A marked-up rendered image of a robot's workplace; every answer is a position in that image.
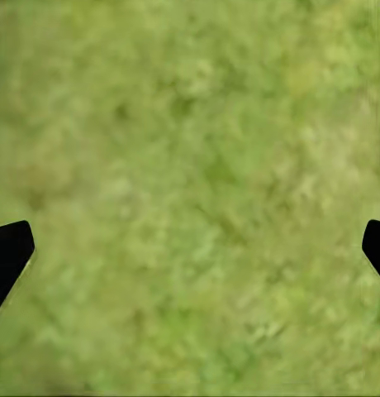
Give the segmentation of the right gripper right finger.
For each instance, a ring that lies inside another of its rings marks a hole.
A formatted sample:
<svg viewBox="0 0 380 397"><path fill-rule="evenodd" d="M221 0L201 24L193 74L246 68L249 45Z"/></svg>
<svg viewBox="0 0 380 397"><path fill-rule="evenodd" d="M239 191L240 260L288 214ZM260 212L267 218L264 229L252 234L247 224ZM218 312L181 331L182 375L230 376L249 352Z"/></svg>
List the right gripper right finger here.
<svg viewBox="0 0 380 397"><path fill-rule="evenodd" d="M380 275L380 221L368 221L363 234L362 248L363 253Z"/></svg>

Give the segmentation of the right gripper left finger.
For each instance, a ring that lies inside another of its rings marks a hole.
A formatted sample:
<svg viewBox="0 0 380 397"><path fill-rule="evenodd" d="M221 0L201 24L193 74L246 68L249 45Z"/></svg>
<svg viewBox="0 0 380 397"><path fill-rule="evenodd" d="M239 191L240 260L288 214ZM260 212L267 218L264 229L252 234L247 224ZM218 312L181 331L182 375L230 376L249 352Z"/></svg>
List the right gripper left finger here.
<svg viewBox="0 0 380 397"><path fill-rule="evenodd" d="M0 227L0 306L35 251L26 220Z"/></svg>

